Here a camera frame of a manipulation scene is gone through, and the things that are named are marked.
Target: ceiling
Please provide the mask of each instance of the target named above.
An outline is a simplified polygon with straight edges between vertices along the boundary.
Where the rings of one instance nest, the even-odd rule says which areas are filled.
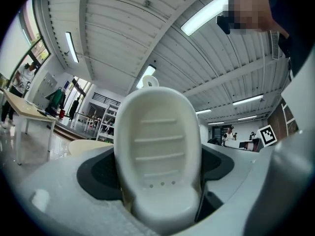
[[[227,36],[215,18],[191,36],[181,31],[212,0],[147,0],[148,6],[146,0],[41,1],[66,71],[118,94],[136,90],[152,64],[160,86],[182,92],[196,111],[212,109],[201,118],[233,123],[251,115],[266,118],[287,83],[287,61],[271,58],[268,33]],[[66,31],[79,63],[64,54],[69,51]],[[261,93],[261,102],[232,105]]]

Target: black railing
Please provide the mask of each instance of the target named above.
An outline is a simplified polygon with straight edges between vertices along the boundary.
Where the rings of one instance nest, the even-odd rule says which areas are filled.
[[[97,101],[100,101],[104,104],[110,104],[110,105],[114,105],[114,106],[117,106],[119,107],[120,106],[120,102],[117,101],[117,100],[113,100],[111,98],[107,98],[97,92],[94,93],[93,97],[92,97],[93,100],[97,100]]]

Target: window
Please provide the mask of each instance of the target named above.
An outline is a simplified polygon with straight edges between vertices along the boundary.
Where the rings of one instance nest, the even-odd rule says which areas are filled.
[[[0,54],[0,90],[14,82],[16,70],[23,64],[36,65],[35,74],[50,53],[37,27],[33,0],[28,0],[18,12],[2,43]]]

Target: ceiling light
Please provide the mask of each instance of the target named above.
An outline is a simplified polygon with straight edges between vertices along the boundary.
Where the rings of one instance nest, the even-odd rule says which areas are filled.
[[[224,121],[221,121],[221,122],[212,122],[212,123],[208,123],[208,125],[216,125],[216,124],[223,124]]]
[[[143,88],[143,81],[142,81],[143,77],[146,76],[146,75],[152,75],[152,74],[154,74],[155,71],[156,71],[156,68],[154,66],[152,66],[152,65],[149,65],[147,67],[146,71],[144,72],[144,74],[142,75],[141,79],[139,80],[139,82],[138,82],[136,87],[138,89]]]
[[[250,116],[250,117],[244,117],[244,118],[239,118],[238,120],[247,120],[247,119],[251,119],[251,118],[255,118],[257,116]]]
[[[77,55],[76,55],[76,53],[75,53],[75,50],[74,50],[74,46],[73,46],[73,41],[72,41],[71,33],[66,32],[66,33],[65,33],[65,37],[67,38],[68,46],[69,46],[69,49],[70,49],[70,52],[71,52],[71,54],[72,54],[72,57],[73,57],[74,62],[79,63],[78,57],[77,57]]]
[[[181,30],[187,36],[192,35],[205,23],[219,15],[223,11],[223,5],[225,4],[228,4],[228,0],[213,0],[184,23]]]
[[[203,114],[203,113],[206,113],[206,112],[211,112],[211,109],[206,109],[206,110],[198,111],[198,112],[196,112],[196,115],[198,115],[198,114]]]
[[[262,97],[264,97],[264,95],[260,94],[260,95],[257,95],[257,96],[251,97],[251,98],[247,98],[245,100],[235,101],[235,102],[233,102],[233,106],[239,105],[239,104],[243,104],[243,103],[247,103],[247,102],[250,102],[250,101],[253,101],[253,100],[259,100]]]

